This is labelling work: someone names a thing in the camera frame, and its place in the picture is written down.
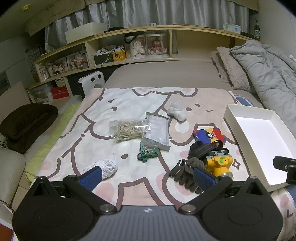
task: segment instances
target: silver curtain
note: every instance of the silver curtain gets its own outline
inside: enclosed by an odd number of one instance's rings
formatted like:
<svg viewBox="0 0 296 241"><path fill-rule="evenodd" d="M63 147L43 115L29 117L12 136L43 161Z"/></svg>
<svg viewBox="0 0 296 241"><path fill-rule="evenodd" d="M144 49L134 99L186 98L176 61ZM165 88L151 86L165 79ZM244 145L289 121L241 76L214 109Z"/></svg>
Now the silver curtain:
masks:
<svg viewBox="0 0 296 241"><path fill-rule="evenodd" d="M126 28L180 23L215 29L230 23L249 32L249 9L227 0L107 0L88 5L47 26L46 51L66 45L66 31L90 22Z"/></svg>

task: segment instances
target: open empty box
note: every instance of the open empty box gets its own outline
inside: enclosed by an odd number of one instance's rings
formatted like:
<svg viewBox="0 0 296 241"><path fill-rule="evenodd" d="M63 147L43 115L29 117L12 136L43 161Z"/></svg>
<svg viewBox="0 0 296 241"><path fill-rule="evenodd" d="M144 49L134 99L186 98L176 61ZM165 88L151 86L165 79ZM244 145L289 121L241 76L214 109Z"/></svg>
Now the open empty box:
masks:
<svg viewBox="0 0 296 241"><path fill-rule="evenodd" d="M243 153L250 174L267 191L287 186L287 172L273 166L275 156L296 158L296 140L273 110L229 104L226 119Z"/></svg>

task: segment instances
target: red box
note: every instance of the red box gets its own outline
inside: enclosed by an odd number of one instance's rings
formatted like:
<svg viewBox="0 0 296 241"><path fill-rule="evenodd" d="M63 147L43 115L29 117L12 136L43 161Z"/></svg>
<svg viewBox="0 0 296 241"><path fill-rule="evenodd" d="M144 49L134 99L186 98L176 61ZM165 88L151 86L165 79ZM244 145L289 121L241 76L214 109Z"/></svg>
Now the red box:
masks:
<svg viewBox="0 0 296 241"><path fill-rule="evenodd" d="M70 96L66 86L52 88L50 91L52 92L54 99L60 99Z"/></svg>

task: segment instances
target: tile floor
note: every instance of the tile floor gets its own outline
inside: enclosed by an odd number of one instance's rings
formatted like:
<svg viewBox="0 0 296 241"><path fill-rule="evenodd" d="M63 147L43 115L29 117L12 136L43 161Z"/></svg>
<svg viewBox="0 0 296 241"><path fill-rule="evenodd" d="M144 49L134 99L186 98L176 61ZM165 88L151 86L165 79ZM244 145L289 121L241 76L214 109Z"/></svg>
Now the tile floor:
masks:
<svg viewBox="0 0 296 241"><path fill-rule="evenodd" d="M38 139L33 143L33 145L27 150L27 152L25 153L26 164L29 163L29 161L34 156L34 154L47 141L51 132L55 129L56 125L59 123L59 120L61 118L61 114L66 110L66 108L71 104L81 102L81 101L82 101L82 98L80 95L78 95L78 96L73 96L71 98L65 97L65 98L53 100L52 102L47 102L47 104L52 104L58 108L59 115L56 118L56 120L54 121L54 123L40 137L38 137ZM22 199L24 198L24 196L28 192L30 185L31 185L31 182L27 181L25 174L23 173L23 175L20 179L19 185L17 187L15 196L12 200L12 208L14 211L18 208Z"/></svg>

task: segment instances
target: white heater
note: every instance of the white heater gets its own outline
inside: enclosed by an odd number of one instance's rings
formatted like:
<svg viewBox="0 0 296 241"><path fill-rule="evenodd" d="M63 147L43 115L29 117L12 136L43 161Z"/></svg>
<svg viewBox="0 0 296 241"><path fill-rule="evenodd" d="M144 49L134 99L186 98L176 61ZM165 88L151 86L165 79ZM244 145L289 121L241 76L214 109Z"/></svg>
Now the white heater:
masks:
<svg viewBox="0 0 296 241"><path fill-rule="evenodd" d="M105 85L104 75L100 71L95 71L78 80L78 86L80 89L82 99L84 99L85 96L87 96L87 94L91 89L103 88L104 85Z"/></svg>

